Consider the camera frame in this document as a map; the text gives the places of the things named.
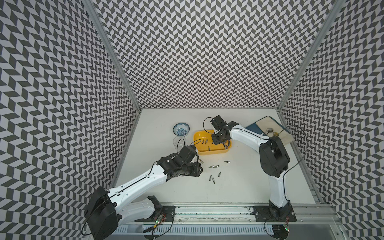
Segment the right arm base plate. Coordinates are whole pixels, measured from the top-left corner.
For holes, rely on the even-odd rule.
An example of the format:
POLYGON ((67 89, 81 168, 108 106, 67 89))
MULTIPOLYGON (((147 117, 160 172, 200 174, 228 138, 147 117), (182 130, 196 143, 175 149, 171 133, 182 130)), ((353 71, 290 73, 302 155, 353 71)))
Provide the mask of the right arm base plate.
POLYGON ((282 208, 271 206, 253 206, 251 207, 255 215, 256 221, 261 222, 278 222, 278 223, 295 223, 297 222, 296 214, 293 207, 286 205, 282 208))

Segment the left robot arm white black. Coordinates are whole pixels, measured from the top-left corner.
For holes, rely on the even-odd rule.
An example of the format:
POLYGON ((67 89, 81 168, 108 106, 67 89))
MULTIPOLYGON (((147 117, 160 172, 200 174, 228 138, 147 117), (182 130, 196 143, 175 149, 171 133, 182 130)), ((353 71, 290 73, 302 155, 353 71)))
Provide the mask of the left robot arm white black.
POLYGON ((152 188, 179 176, 199 177, 203 172, 195 146, 184 146, 154 162, 152 167, 131 181, 106 190, 94 190, 84 210, 85 226, 95 240, 104 240, 120 225, 146 220, 162 208, 156 197, 135 202, 152 188))

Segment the teal blue tray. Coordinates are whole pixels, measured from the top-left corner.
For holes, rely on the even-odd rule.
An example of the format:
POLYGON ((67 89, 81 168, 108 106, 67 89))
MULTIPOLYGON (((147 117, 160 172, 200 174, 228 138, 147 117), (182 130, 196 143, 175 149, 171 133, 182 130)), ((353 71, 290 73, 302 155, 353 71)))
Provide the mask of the teal blue tray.
POLYGON ((257 120, 255 123, 246 127, 247 130, 261 134, 264 136, 272 137, 273 132, 268 133, 267 128, 274 129, 273 132, 278 132, 279 134, 291 134, 289 130, 283 130, 283 126, 274 118, 266 116, 260 120, 257 120))

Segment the beige cloth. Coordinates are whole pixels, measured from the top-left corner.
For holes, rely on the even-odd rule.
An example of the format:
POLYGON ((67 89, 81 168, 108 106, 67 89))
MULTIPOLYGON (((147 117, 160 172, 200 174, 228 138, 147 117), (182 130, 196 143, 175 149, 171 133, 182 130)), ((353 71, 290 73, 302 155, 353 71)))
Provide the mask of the beige cloth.
POLYGON ((261 129, 262 133, 268 137, 279 137, 283 145, 289 145, 294 142, 294 137, 287 129, 279 124, 274 118, 267 116, 255 122, 255 124, 261 129))

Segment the blue white patterned bowl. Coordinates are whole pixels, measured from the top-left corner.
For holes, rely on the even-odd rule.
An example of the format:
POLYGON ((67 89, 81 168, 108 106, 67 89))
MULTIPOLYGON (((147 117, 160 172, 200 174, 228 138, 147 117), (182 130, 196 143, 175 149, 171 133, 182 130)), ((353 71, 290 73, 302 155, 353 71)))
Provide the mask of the blue white patterned bowl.
POLYGON ((184 137, 190 132, 190 126, 187 123, 177 123, 173 127, 173 133, 178 137, 184 137))

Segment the yellow plastic storage box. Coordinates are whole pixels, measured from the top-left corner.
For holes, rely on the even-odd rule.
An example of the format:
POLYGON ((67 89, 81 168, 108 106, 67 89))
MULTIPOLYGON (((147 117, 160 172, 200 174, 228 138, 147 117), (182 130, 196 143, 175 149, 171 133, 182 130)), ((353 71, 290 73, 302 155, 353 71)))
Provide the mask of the yellow plastic storage box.
POLYGON ((215 145, 212 144, 211 134, 206 131, 198 131, 194 133, 194 145, 197 148, 199 155, 214 155, 214 154, 224 154, 229 151, 231 148, 231 141, 227 141, 223 144, 215 145), (208 139, 207 144, 202 144, 202 140, 208 139))

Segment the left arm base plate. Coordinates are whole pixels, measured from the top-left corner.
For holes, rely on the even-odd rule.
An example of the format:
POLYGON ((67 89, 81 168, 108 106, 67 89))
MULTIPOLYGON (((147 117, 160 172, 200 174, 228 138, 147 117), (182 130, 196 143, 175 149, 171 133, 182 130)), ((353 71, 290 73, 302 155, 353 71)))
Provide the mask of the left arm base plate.
POLYGON ((157 220, 158 217, 163 216, 163 219, 166 223, 171 223, 175 219, 175 213, 176 213, 176 207, 175 206, 162 206, 161 209, 156 208, 150 217, 148 217, 146 219, 141 218, 141 219, 135 220, 135 222, 144 222, 144 223, 155 222, 155 220, 157 220))

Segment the aluminium front rail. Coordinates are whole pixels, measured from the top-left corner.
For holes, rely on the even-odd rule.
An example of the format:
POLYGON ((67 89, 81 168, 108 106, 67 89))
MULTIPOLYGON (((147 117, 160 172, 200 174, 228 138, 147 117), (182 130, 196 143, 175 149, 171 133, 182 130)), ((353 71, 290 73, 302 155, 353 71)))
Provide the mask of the aluminium front rail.
MULTIPOLYGON (((161 202, 163 206, 175 206, 174 224, 244 224, 270 225, 283 224, 285 221, 272 221, 269 216, 260 217, 254 206, 255 203, 172 203, 161 202)), ((292 225, 340 225, 342 220, 338 217, 334 207, 328 204, 292 204, 294 213, 289 219, 292 225)))

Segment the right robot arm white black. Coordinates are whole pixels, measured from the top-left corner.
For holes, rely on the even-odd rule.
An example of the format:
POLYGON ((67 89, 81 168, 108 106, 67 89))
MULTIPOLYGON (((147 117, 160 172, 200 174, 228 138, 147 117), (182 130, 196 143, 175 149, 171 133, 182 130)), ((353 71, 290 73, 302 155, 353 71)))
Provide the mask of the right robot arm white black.
POLYGON ((290 157, 278 136, 267 137, 252 132, 236 122, 225 122, 221 116, 211 118, 215 145, 234 140, 252 148, 260 155, 261 168, 269 177, 269 214, 274 220, 285 219, 292 209, 286 195, 284 174, 289 168, 290 157))

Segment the clear plastic cup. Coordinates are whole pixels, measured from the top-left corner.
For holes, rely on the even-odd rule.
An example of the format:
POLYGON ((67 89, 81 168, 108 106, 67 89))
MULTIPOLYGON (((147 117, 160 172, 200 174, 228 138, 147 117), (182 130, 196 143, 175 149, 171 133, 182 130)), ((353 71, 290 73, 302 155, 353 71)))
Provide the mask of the clear plastic cup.
POLYGON ((181 137, 181 136, 176 136, 174 139, 173 139, 173 144, 176 148, 178 147, 183 147, 186 145, 186 139, 185 137, 181 137))

